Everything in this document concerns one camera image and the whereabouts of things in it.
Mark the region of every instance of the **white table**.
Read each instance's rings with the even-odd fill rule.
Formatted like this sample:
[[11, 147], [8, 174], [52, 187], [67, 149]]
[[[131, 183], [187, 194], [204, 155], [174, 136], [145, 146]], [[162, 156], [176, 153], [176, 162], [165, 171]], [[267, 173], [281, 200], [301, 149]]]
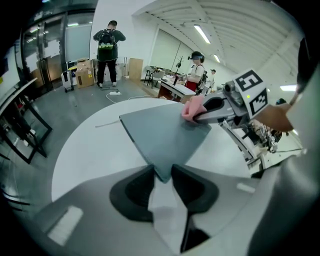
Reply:
[[180, 101], [182, 103], [186, 103], [187, 100], [189, 100], [192, 96], [196, 95], [196, 93], [193, 90], [190, 90], [189, 88], [183, 86], [182, 84], [176, 83], [174, 85], [169, 80], [168, 81], [161, 80], [158, 98], [160, 98], [161, 96], [164, 96], [166, 98], [168, 96], [170, 97], [172, 93], [180, 97], [181, 98]]
[[[57, 158], [52, 178], [52, 201], [85, 181], [145, 166], [147, 163], [121, 122], [95, 126], [112, 123], [119, 115], [167, 104], [175, 102], [154, 98], [126, 100], [101, 109], [80, 124]], [[217, 124], [212, 125], [205, 141], [186, 165], [219, 174], [250, 177], [238, 146]]]

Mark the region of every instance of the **gray floor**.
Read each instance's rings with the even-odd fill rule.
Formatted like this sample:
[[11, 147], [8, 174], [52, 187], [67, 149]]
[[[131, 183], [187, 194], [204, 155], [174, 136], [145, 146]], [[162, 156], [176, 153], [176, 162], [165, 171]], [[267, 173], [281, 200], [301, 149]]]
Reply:
[[[129, 80], [117, 82], [116, 87], [121, 95], [109, 96], [115, 102], [127, 100], [130, 97], [147, 95], [140, 87]], [[15, 211], [19, 216], [32, 218], [43, 207], [51, 203], [51, 185], [53, 171], [58, 155], [71, 133], [89, 116], [111, 104], [106, 94], [111, 90], [101, 91], [96, 85], [85, 88], [75, 88], [74, 91], [65, 93], [59, 87], [42, 97], [36, 99], [33, 107], [40, 116], [53, 128], [45, 140], [43, 147], [48, 157], [44, 158], [36, 153], [31, 164], [25, 163], [4, 142], [0, 151], [8, 156], [11, 161], [2, 160], [1, 184], [2, 188], [10, 195], [17, 196], [18, 200], [31, 205], [23, 206], [23, 212]], [[46, 129], [35, 117], [27, 111], [24, 115], [31, 128], [41, 136]], [[18, 143], [20, 150], [28, 155], [30, 146], [26, 148], [22, 141]]]

